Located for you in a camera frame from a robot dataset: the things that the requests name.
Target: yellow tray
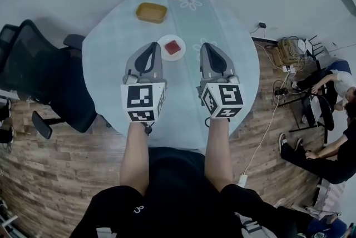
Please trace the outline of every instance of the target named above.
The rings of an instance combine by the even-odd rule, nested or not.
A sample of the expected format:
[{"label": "yellow tray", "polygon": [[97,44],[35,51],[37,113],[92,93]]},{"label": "yellow tray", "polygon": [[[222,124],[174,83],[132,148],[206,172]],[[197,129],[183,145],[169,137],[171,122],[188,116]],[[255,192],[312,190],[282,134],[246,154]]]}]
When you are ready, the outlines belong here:
[{"label": "yellow tray", "polygon": [[153,3],[141,3],[136,10],[139,20],[153,23],[162,23],[166,13],[167,7]]}]

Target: light blue tablecloth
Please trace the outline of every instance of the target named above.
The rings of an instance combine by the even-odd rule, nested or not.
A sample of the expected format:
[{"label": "light blue tablecloth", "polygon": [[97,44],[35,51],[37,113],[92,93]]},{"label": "light blue tablecloth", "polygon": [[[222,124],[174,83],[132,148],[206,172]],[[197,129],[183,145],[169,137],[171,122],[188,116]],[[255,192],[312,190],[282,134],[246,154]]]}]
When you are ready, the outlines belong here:
[{"label": "light blue tablecloth", "polygon": [[[139,21],[135,12],[142,2],[168,8],[162,24]],[[223,49],[234,61],[244,85],[246,105],[231,121],[230,132],[250,111],[259,84],[257,52],[248,31],[233,13],[214,0],[125,0],[113,9],[83,43],[84,78],[97,113],[118,132],[127,135],[129,122],[121,107],[120,84],[126,61],[141,46],[166,34],[180,36],[186,53],[180,60],[162,60],[167,99],[149,136],[150,146],[204,149],[209,117],[201,107],[199,50],[204,42]]]}]

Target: flower pattern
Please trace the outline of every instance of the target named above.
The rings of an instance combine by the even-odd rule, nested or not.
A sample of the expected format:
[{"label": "flower pattern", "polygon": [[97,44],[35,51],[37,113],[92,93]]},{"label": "flower pattern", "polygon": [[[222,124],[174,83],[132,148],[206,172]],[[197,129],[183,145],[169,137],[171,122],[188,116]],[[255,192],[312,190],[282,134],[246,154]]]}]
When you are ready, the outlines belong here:
[{"label": "flower pattern", "polygon": [[196,59],[197,59],[199,62],[200,62],[200,49],[201,49],[201,46],[202,46],[205,42],[211,43],[212,45],[217,46],[216,41],[207,41],[206,38],[204,38],[204,37],[202,37],[202,38],[200,39],[200,44],[194,44],[194,45],[193,45],[193,49],[194,49],[195,51],[198,51],[198,52],[199,52],[199,53],[197,54],[197,56],[196,56]]},{"label": "flower pattern", "polygon": [[202,3],[200,3],[198,0],[179,0],[182,2],[180,4],[181,8],[186,8],[189,7],[192,11],[196,10],[196,7],[201,7]]}]

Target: power strip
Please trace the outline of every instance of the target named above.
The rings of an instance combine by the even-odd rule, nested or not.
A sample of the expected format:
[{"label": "power strip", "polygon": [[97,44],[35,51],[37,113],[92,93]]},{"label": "power strip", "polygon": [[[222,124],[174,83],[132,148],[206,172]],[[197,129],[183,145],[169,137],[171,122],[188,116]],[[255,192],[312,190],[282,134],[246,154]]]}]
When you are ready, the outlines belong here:
[{"label": "power strip", "polygon": [[283,65],[282,66],[283,72],[287,73],[290,71],[290,73],[295,74],[295,67],[292,65]]},{"label": "power strip", "polygon": [[239,187],[245,187],[246,182],[247,182],[248,175],[241,175],[239,178],[238,186]]}]

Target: electrical outlet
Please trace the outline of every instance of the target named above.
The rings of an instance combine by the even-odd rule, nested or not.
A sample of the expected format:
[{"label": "electrical outlet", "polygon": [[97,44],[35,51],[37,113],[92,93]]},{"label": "electrical outlet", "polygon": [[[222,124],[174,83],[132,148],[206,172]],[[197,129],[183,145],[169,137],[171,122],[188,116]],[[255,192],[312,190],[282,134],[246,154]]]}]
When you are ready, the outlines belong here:
[{"label": "electrical outlet", "polygon": [[289,65],[283,65],[282,66],[282,69],[283,69],[283,72],[285,72],[285,73],[287,73],[287,72],[289,72]]},{"label": "electrical outlet", "polygon": [[258,23],[258,26],[260,27],[260,28],[266,28],[267,26],[266,26],[266,23],[264,23],[264,22],[259,22]]},{"label": "electrical outlet", "polygon": [[295,67],[293,65],[290,65],[290,73],[295,74]]}]

